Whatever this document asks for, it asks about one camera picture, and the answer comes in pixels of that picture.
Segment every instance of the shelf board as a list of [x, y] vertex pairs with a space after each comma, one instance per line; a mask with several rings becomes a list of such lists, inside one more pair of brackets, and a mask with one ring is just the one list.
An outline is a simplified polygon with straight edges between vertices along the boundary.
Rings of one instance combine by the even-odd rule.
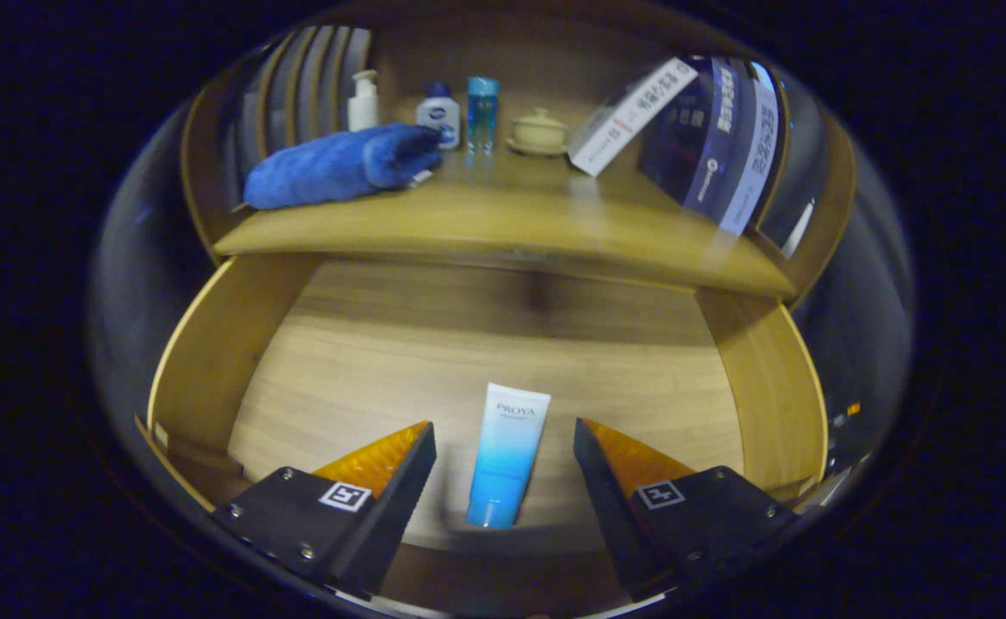
[[543, 260], [768, 297], [796, 292], [751, 240], [681, 208], [630, 165], [593, 179], [563, 158], [506, 149], [447, 153], [435, 177], [413, 189], [255, 212], [216, 251]]
[[[485, 533], [464, 518], [491, 380], [553, 402], [518, 521]], [[438, 458], [405, 544], [492, 558], [601, 552], [572, 454], [577, 416], [691, 468], [742, 471], [733, 392], [695, 295], [327, 260], [273, 334], [227, 453], [261, 479], [282, 466], [314, 470], [431, 420]]]

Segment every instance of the saucer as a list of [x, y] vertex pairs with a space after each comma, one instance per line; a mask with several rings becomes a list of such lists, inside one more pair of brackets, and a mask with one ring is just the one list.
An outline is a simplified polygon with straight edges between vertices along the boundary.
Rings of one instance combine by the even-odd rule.
[[537, 154], [538, 156], [562, 156], [568, 152], [568, 146], [550, 146], [550, 148], [542, 148], [542, 146], [527, 146], [525, 144], [518, 144], [514, 141], [514, 138], [507, 138], [506, 145], [511, 146], [511, 149], [524, 154]]

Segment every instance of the white box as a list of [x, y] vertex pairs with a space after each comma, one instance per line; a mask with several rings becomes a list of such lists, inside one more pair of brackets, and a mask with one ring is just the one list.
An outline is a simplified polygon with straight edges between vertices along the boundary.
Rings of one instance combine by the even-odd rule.
[[608, 99], [568, 140], [568, 158], [575, 168], [598, 176], [649, 121], [664, 109], [698, 71], [672, 58]]

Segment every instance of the white pump bottle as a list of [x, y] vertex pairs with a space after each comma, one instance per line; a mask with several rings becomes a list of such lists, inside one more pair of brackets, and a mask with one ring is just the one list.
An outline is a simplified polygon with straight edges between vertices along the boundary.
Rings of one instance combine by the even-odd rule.
[[346, 106], [346, 125], [351, 131], [376, 127], [376, 70], [366, 69], [354, 74], [354, 96]]

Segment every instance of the book spine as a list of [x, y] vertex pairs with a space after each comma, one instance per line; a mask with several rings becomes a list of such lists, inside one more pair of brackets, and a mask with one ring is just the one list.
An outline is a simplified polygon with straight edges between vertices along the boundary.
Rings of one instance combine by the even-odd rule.
[[[569, 152], [572, 164], [591, 176], [598, 176], [625, 145], [696, 75], [698, 71], [679, 58], [672, 58], [657, 67], [637, 87], [626, 93], [609, 117], [595, 118], [591, 126], [584, 123], [574, 142], [578, 146], [577, 150]], [[596, 114], [597, 117], [602, 117], [602, 110]]]
[[707, 214], [711, 210], [720, 180], [723, 179], [731, 154], [736, 126], [738, 105], [736, 103], [736, 74], [730, 63], [713, 58], [713, 111], [710, 133], [695, 177], [687, 191], [683, 206]]
[[774, 162], [775, 146], [779, 137], [779, 99], [770, 81], [753, 82], [754, 87], [754, 133], [748, 152], [746, 168], [731, 196], [731, 203], [722, 219], [720, 228], [739, 234], [747, 224], [747, 218], [754, 211], [767, 184]]
[[[750, 158], [751, 139], [754, 136], [753, 80], [751, 80], [751, 74], [742, 60], [731, 59], [728, 62], [736, 69], [736, 79], [739, 81], [737, 91], [739, 114], [736, 119], [735, 129], [733, 130], [733, 145], [731, 146], [731, 153], [728, 156], [727, 172], [724, 175], [722, 183], [716, 188], [710, 210], [706, 212], [706, 215], [710, 216], [710, 219], [716, 223], [720, 223], [723, 220], [728, 207], [730, 207], [736, 187], [739, 186], [739, 181], [743, 177], [743, 170], [747, 167], [747, 160]], [[726, 230], [734, 235], [742, 233], [742, 228], [735, 230], [735, 228], [730, 229], [726, 227]]]

